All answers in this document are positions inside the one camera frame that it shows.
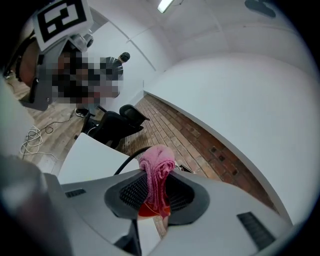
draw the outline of brick floor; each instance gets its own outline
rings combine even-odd
[[[179,165],[209,179],[233,184],[276,210],[246,166],[205,129],[150,95],[146,95],[136,107],[150,121],[142,124],[142,131],[123,139],[117,150],[131,155],[143,147],[167,145]]]

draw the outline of pink cloth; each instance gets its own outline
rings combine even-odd
[[[165,184],[169,172],[175,168],[175,154],[165,145],[155,145],[143,154],[139,165],[147,174],[148,196],[145,202],[164,218],[168,215],[164,211],[168,207]]]

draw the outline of ceiling light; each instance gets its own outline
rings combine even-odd
[[[174,0],[162,0],[158,6],[158,10],[163,14]]]

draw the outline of black grille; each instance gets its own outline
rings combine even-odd
[[[266,248],[276,240],[251,212],[238,214],[237,217],[259,250]]]
[[[139,211],[147,196],[147,174],[141,176],[120,190],[120,199],[137,211]]]
[[[185,208],[195,197],[195,192],[190,186],[172,175],[165,181],[165,192],[169,198],[171,213]]]
[[[79,188],[79,189],[76,189],[76,190],[65,192],[65,195],[66,195],[67,198],[73,198],[73,197],[82,195],[84,193],[86,193],[86,191],[84,189],[82,189],[82,188]]]

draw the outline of white table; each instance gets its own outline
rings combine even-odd
[[[127,158],[127,155],[81,133],[61,167],[58,180],[63,185],[110,177]],[[138,161],[133,159],[121,173],[138,168]],[[148,255],[161,240],[154,220],[139,220],[138,231],[142,255]]]

